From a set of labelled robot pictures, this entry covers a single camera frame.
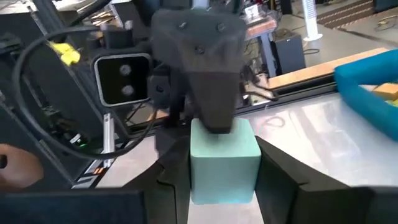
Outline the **black computer tower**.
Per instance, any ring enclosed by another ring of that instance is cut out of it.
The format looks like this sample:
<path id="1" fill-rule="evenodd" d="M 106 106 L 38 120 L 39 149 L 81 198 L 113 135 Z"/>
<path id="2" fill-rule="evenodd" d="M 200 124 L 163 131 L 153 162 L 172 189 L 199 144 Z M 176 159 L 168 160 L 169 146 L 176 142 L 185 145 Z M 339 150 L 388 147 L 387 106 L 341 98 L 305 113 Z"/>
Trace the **black computer tower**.
<path id="1" fill-rule="evenodd" d="M 276 59 L 276 75 L 301 70 L 306 67 L 300 34 L 275 35 L 271 47 Z"/>

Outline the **large teal block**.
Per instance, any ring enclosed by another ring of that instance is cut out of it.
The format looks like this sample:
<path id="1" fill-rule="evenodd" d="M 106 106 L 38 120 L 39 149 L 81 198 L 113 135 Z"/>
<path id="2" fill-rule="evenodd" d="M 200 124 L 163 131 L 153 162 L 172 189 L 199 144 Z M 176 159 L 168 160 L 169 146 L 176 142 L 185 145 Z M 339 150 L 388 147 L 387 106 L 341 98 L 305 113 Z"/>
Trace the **large teal block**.
<path id="1" fill-rule="evenodd" d="M 194 119 L 190 136 L 192 201 L 197 205 L 249 203 L 261 150 L 248 120 L 236 118 L 228 134 L 211 134 Z"/>

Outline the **silver metal bar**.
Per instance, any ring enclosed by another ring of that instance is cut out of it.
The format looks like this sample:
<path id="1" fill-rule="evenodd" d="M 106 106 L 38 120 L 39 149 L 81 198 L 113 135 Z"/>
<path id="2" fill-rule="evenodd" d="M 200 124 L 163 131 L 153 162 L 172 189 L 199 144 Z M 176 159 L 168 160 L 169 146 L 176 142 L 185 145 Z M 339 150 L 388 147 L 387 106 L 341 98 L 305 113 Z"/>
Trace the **silver metal bar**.
<path id="1" fill-rule="evenodd" d="M 103 116 L 103 152 L 109 154 L 115 151 L 114 119 L 111 113 Z"/>

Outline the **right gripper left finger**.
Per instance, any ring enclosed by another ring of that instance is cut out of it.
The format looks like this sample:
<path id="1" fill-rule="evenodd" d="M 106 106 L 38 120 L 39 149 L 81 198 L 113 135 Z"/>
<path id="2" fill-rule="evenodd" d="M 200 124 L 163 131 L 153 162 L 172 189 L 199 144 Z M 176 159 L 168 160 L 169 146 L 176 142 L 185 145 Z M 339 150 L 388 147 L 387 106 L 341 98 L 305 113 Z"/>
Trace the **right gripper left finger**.
<path id="1" fill-rule="evenodd" d="M 135 195 L 128 224 L 187 224 L 190 200 L 188 136 L 175 141 L 148 169 L 123 186 Z"/>

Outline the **striped floor mat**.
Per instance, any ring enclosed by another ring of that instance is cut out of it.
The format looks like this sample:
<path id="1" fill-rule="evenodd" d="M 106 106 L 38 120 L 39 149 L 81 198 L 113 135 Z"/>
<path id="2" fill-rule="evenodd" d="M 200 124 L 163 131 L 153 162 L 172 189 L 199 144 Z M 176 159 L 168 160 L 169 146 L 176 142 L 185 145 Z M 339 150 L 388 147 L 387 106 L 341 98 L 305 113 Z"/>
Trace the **striped floor mat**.
<path id="1" fill-rule="evenodd" d="M 320 14 L 317 23 L 329 29 L 337 29 L 373 14 L 373 0 L 355 0 L 355 2 Z"/>

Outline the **white slatted tower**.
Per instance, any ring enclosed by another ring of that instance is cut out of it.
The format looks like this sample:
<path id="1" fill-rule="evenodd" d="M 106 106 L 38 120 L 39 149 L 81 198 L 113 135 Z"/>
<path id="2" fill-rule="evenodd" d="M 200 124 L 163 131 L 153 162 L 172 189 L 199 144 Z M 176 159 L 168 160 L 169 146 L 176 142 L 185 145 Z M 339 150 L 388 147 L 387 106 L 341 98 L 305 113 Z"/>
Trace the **white slatted tower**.
<path id="1" fill-rule="evenodd" d="M 318 32 L 317 10 L 315 0 L 302 0 L 303 14 L 307 36 L 304 41 L 311 42 L 322 38 L 323 34 Z"/>

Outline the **blue plastic bin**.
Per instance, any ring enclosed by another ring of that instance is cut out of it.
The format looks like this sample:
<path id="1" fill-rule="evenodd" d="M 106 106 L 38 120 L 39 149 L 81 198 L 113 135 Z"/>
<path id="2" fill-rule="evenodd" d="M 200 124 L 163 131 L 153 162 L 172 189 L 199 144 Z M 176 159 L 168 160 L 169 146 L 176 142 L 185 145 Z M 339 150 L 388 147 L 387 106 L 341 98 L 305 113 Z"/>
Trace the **blue plastic bin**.
<path id="1" fill-rule="evenodd" d="M 351 109 L 398 141 L 398 107 L 361 87 L 398 81 L 398 49 L 340 65 L 334 69 L 334 79 Z"/>

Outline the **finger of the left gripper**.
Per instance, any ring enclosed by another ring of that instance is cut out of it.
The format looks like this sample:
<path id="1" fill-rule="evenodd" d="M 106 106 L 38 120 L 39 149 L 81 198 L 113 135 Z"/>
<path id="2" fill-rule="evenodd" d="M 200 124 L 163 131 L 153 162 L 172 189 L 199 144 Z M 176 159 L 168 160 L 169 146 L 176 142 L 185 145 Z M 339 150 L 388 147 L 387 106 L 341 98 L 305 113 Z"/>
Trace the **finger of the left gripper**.
<path id="1" fill-rule="evenodd" d="M 229 133 L 243 67 L 245 21 L 227 12 L 159 9 L 151 30 L 154 58 L 185 75 L 204 127 Z"/>
<path id="2" fill-rule="evenodd" d="M 191 125 L 195 106 L 191 96 L 188 77 L 180 70 L 170 72 L 169 126 Z"/>

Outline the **peach rounded object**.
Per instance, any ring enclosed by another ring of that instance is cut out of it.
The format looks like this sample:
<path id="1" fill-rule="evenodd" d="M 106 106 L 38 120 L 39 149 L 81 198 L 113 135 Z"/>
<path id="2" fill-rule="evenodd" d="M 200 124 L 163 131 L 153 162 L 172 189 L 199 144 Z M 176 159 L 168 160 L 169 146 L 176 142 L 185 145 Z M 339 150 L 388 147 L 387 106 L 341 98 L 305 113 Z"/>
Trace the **peach rounded object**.
<path id="1" fill-rule="evenodd" d="M 19 190 L 33 185 L 44 177 L 44 168 L 38 157 L 9 144 L 0 144 L 0 192 Z"/>

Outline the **wooden board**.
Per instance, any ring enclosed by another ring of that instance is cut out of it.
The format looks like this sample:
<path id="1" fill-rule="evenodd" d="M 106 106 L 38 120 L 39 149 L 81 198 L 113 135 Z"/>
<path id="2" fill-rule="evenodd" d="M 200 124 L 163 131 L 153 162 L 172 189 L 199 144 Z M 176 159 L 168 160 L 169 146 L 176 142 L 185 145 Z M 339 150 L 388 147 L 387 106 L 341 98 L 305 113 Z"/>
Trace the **wooden board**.
<path id="1" fill-rule="evenodd" d="M 295 72 L 286 73 L 284 75 L 270 78 L 269 87 L 279 88 L 293 83 L 298 83 L 305 80 L 311 80 L 317 77 L 323 77 L 329 73 L 332 73 L 335 67 L 344 65 L 346 63 L 355 62 L 357 60 L 361 60 L 374 55 L 378 55 L 387 51 L 389 51 L 389 49 L 386 49 L 384 47 L 376 48 L 358 54 L 350 55 L 347 57 L 338 58 L 336 60 L 332 60 L 329 62 L 314 65 L 312 67 L 303 68 Z"/>

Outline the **small orange cube block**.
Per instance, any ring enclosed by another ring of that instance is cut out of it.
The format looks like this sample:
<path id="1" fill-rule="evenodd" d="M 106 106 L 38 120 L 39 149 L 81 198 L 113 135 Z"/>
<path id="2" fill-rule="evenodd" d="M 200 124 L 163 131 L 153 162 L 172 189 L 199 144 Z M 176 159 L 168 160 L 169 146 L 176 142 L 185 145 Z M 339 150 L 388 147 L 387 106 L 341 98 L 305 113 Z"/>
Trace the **small orange cube block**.
<path id="1" fill-rule="evenodd" d="M 397 83 L 383 83 L 377 86 L 372 91 L 374 94 L 384 98 L 385 100 L 398 99 L 398 84 Z"/>

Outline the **wooden desk grey legs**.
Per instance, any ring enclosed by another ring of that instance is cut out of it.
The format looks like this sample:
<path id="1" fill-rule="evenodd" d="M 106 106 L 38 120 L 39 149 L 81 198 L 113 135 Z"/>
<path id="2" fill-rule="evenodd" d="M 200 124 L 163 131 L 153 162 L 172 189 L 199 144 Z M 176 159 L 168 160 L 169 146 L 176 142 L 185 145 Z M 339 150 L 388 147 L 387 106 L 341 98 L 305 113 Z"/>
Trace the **wooden desk grey legs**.
<path id="1" fill-rule="evenodd" d="M 257 39 L 262 62 L 267 65 L 269 77 L 276 76 L 275 59 L 271 49 L 272 33 L 277 28 L 277 21 L 271 16 L 264 17 L 260 22 L 247 25 L 246 40 Z"/>

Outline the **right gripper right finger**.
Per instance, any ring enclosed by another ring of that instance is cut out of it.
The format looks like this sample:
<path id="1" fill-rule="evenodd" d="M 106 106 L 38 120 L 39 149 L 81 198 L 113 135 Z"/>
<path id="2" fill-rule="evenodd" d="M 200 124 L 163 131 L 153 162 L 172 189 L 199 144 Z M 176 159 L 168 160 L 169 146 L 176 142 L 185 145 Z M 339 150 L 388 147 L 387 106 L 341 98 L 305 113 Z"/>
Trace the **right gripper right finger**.
<path id="1" fill-rule="evenodd" d="M 265 224 L 398 224 L 398 187 L 350 187 L 256 137 Z"/>

